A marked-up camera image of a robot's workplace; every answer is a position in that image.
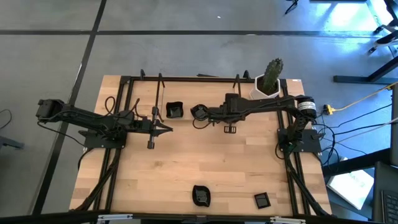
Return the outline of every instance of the potted cactus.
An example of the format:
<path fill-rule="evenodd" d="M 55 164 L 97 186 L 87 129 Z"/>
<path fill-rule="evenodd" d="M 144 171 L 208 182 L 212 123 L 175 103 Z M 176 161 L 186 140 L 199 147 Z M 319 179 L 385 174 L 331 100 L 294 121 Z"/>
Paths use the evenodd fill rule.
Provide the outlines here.
<path fill-rule="evenodd" d="M 250 92 L 254 100 L 275 98 L 280 93 L 280 81 L 278 79 L 284 63 L 282 59 L 277 58 L 269 62 L 266 72 L 256 77 L 254 88 Z"/>

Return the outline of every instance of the wooden tabletop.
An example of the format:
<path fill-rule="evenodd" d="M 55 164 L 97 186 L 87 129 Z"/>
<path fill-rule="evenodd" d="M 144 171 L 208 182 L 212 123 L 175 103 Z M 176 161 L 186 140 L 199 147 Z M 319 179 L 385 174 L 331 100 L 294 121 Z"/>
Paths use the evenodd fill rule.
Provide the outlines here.
<path fill-rule="evenodd" d="M 95 113 L 106 114 L 104 101 L 118 92 L 120 76 L 104 76 Z M 290 95 L 304 94 L 301 80 L 287 80 Z M 249 115 L 236 123 L 236 134 L 225 134 L 222 124 L 195 129 L 190 108 L 197 104 L 219 106 L 225 93 L 237 92 L 232 83 L 165 82 L 160 89 L 159 108 L 173 132 L 155 139 L 155 149 L 147 149 L 149 135 L 129 133 L 114 190 L 112 212 L 174 213 L 212 215 L 291 215 L 284 162 L 276 158 L 277 113 Z M 250 99 L 252 83 L 242 83 L 242 96 Z M 135 81 L 131 106 L 137 98 L 138 113 L 150 115 L 155 103 L 157 82 Z M 122 105 L 126 97 L 123 94 Z M 167 119 L 166 102 L 182 101 L 181 119 Z M 195 122 L 197 126 L 206 124 Z M 70 208 L 79 206 L 93 190 L 100 176 L 104 149 L 94 149 L 81 162 Z M 305 183 L 317 202 L 331 213 L 319 161 L 301 153 Z M 192 201 L 194 185 L 211 191 L 210 207 Z M 298 209 L 303 213 L 300 191 L 295 186 Z M 101 208 L 108 187 L 104 188 Z M 271 206 L 257 209 L 254 195 L 267 192 Z"/>

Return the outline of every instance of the concrete floor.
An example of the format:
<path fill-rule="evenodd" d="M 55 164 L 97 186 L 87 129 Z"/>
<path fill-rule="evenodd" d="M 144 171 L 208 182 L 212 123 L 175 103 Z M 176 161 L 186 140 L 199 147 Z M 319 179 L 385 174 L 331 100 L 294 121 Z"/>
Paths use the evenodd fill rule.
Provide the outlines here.
<path fill-rule="evenodd" d="M 90 30 L 99 4 L 99 0 L 3 0 L 0 29 Z M 290 2 L 280 0 L 114 0 L 108 1 L 99 29 L 372 31 L 377 27 L 366 3 L 301 0 L 294 11 L 284 16 L 289 6 Z M 0 150 L 0 217 L 29 212 L 55 136 L 36 125 L 37 102 L 42 98 L 67 101 L 87 40 L 84 35 L 0 35 L 0 110 L 10 109 L 13 115 L 12 123 L 0 130 L 0 135 L 25 143 L 21 151 L 10 147 Z M 339 108 L 382 87 L 332 82 L 333 75 L 369 75 L 392 59 L 388 48 L 367 56 L 374 41 L 299 36 L 97 36 L 76 105 L 94 109 L 103 75 L 138 75 L 144 69 L 148 75 L 162 72 L 234 77 L 249 70 L 255 77 L 264 72 L 270 60 L 280 57 L 284 60 L 282 78 L 302 79 L 306 94 L 314 97 L 319 107 L 332 104 Z M 325 117 L 325 122 L 335 126 L 388 105 L 390 94 L 385 91 L 370 97 Z M 382 110 L 338 131 L 389 121 L 390 112 L 389 108 Z M 0 124 L 6 121 L 6 114 L 0 114 Z M 82 141 L 79 129 L 70 126 L 68 134 Z M 384 149 L 389 143 L 389 127 L 344 142 L 365 152 Z M 341 146 L 336 148 L 342 156 L 361 155 Z M 80 155 L 81 147 L 66 138 L 44 212 L 68 210 Z M 341 213 L 338 210 L 334 208 L 333 212 Z"/>

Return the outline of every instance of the black robotic arm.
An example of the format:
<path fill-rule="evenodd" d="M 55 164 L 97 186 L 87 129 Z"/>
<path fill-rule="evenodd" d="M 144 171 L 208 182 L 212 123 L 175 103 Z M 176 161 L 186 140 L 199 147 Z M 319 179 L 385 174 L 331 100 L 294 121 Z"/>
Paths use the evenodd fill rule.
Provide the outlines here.
<path fill-rule="evenodd" d="M 309 121 L 317 117 L 315 103 L 309 96 L 285 96 L 283 98 L 248 100 L 235 93 L 225 94 L 225 102 L 219 107 L 206 107 L 196 105 L 191 109 L 193 117 L 197 120 L 208 120 L 209 123 L 224 122 L 225 133 L 236 133 L 234 123 L 244 121 L 246 116 L 252 113 L 264 113 L 271 111 L 286 111 L 295 117 L 293 125 L 287 128 L 287 141 L 297 143 L 302 140 L 302 131 Z"/>
<path fill-rule="evenodd" d="M 136 119 L 133 110 L 136 109 L 137 103 L 129 111 L 100 115 L 65 104 L 61 100 L 40 100 L 36 117 L 40 123 L 64 121 L 87 128 L 87 131 L 79 133 L 86 137 L 84 145 L 88 148 L 123 148 L 126 145 L 127 133 L 151 134 L 157 137 L 173 131 L 158 119 L 154 122 L 146 116 Z"/>

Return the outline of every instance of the black metal frame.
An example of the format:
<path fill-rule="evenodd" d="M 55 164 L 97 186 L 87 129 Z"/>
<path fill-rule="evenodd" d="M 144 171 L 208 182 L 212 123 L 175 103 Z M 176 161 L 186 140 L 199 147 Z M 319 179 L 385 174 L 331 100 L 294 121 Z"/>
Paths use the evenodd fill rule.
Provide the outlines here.
<path fill-rule="evenodd" d="M 280 87 L 282 88 L 282 92 L 283 92 L 284 96 L 287 96 L 289 94 L 289 92 L 287 91 L 286 80 L 281 80 L 280 81 Z M 287 121 L 289 122 L 289 125 L 293 124 L 293 116 L 291 114 L 289 114 L 289 113 L 287 113 Z M 302 164 L 301 164 L 300 153 L 299 152 L 293 152 L 293 155 L 294 155 L 294 161 L 295 161 L 295 164 L 296 164 L 296 167 L 297 167 L 298 177 L 300 178 L 300 180 L 305 185 L 303 167 L 302 167 Z M 311 214 L 310 206 L 308 204 L 307 199 L 304 197 L 303 193 L 301 193 L 301 198 L 302 198 L 302 201 L 303 201 L 304 214 L 310 215 Z"/>
<path fill-rule="evenodd" d="M 337 83 L 360 83 L 360 84 L 380 84 L 389 85 L 398 82 L 398 78 L 382 78 L 385 74 L 391 72 L 393 69 L 398 67 L 398 57 L 393 58 L 391 61 L 387 62 L 377 71 L 372 73 L 368 77 L 354 77 L 354 76 L 344 76 L 335 75 L 333 81 Z"/>
<path fill-rule="evenodd" d="M 97 211 L 84 211 L 84 212 L 74 212 L 74 213 L 52 213 L 52 214 L 43 214 L 43 215 L 26 215 L 19 217 L 7 217 L 0 218 L 2 224 L 15 224 L 15 223 L 59 223 L 59 224 L 70 224 L 70 223 L 87 223 L 93 222 L 98 219 L 98 217 L 103 217 L 104 215 L 108 215 L 109 212 L 106 210 L 97 210 Z M 177 215 L 177 214 L 159 214 L 159 217 L 153 217 L 151 214 L 146 213 L 118 213 L 118 214 L 126 214 L 129 219 L 151 219 L 151 220 L 187 220 L 190 223 L 205 223 L 205 222 L 275 222 L 276 217 L 260 217 L 260 216 L 239 216 L 233 215 L 230 217 L 224 217 L 220 215 Z M 280 217 L 280 218 L 294 218 L 299 220 L 305 220 L 307 224 L 335 224 L 336 221 L 338 223 L 344 224 L 378 224 L 378 222 L 363 222 L 357 220 L 347 220 L 342 218 L 331 218 L 331 217 L 322 217 L 315 215 L 296 215 L 293 217 Z"/>
<path fill-rule="evenodd" d="M 158 101 L 159 99 L 159 88 L 160 88 L 160 83 L 162 82 L 163 87 L 164 82 L 221 82 L 221 83 L 233 83 L 233 88 L 235 87 L 236 84 L 238 84 L 238 91 L 240 92 L 240 83 L 254 83 L 254 79 L 251 79 L 249 76 L 249 72 L 246 70 L 244 71 L 244 75 L 243 78 L 240 78 L 239 75 L 236 75 L 236 78 L 218 78 L 218 77 L 163 77 L 161 74 L 159 74 L 158 77 L 148 77 L 145 75 L 145 72 L 143 70 L 141 70 L 141 75 L 139 77 L 121 77 L 121 80 L 119 82 L 119 88 L 118 88 L 118 94 L 116 97 L 116 104 L 115 104 L 115 109 L 114 112 L 118 112 L 119 111 L 119 107 L 121 104 L 121 97 L 123 95 L 123 91 L 124 88 L 126 86 L 126 84 L 128 84 L 128 88 L 127 88 L 127 95 L 126 95 L 126 102 L 124 105 L 124 109 L 128 110 L 129 109 L 129 105 L 130 105 L 130 101 L 131 101 L 131 96 L 132 96 L 132 91 L 133 91 L 133 86 L 134 86 L 134 82 L 135 81 L 152 81 L 152 82 L 158 82 L 158 87 L 157 87 L 157 94 L 156 94 L 156 101 Z M 282 89 L 284 91 L 284 95 L 287 95 L 287 85 L 286 85 L 286 80 L 281 80 L 282 83 Z M 279 125 L 281 128 L 284 127 L 284 121 L 283 121 L 283 116 L 282 116 L 282 112 L 278 112 L 278 121 L 279 121 Z M 104 176 L 105 172 L 107 171 L 107 166 L 109 163 L 109 155 L 110 155 L 111 149 L 106 149 L 105 150 L 105 154 L 104 154 L 104 158 L 103 158 L 103 163 L 102 163 L 102 167 L 101 167 L 101 175 L 100 175 L 100 180 L 101 178 Z M 119 156 L 120 153 L 118 153 L 117 158 L 114 158 L 114 161 L 116 161 L 116 169 L 114 170 L 114 172 L 111 174 L 110 180 L 109 180 L 109 189 L 108 189 L 108 194 L 106 197 L 106 205 L 105 205 L 105 210 L 106 211 L 110 211 L 111 210 L 111 202 L 113 199 L 113 191 L 114 191 L 114 186 L 116 183 L 116 175 L 117 175 L 117 170 L 118 170 L 118 162 L 119 162 Z M 301 165 L 301 161 L 299 159 L 299 155 L 297 152 L 295 152 L 295 158 L 296 158 L 296 167 L 299 173 L 299 176 L 301 178 L 302 181 L 304 181 L 303 179 L 303 173 L 302 173 L 302 165 Z M 294 215 L 298 215 L 299 211 L 298 211 L 298 206 L 297 206 L 297 198 L 296 198 L 296 194 L 295 194 L 295 189 L 294 189 L 294 182 L 292 177 L 290 176 L 290 174 L 287 172 L 287 178 L 288 178 L 288 185 L 289 185 L 289 194 L 290 194 L 290 202 L 291 202 L 291 206 L 292 206 L 292 211 Z M 95 202 L 94 202 L 94 209 L 99 209 L 100 206 L 100 200 L 101 200 L 101 192 L 97 195 L 97 197 L 95 198 Z M 305 214 L 310 214 L 309 212 L 309 206 L 308 206 L 308 202 L 306 201 L 306 199 L 302 196 L 303 199 L 303 205 L 304 205 L 304 210 L 305 210 Z M 159 218 L 159 219 L 167 219 L 168 216 L 165 215 L 161 215 L 161 214 L 147 214 L 148 217 L 150 218 Z M 184 218 L 183 215 L 177 215 L 179 218 L 178 219 L 182 219 Z M 217 217 L 217 220 L 224 220 L 224 221 L 228 221 L 231 220 L 231 216 L 206 216 L 206 218 L 214 218 Z M 187 218 L 197 218 L 196 215 L 190 216 L 187 215 Z M 256 217 L 255 220 L 262 220 L 262 221 L 267 221 L 269 220 L 269 217 Z"/>

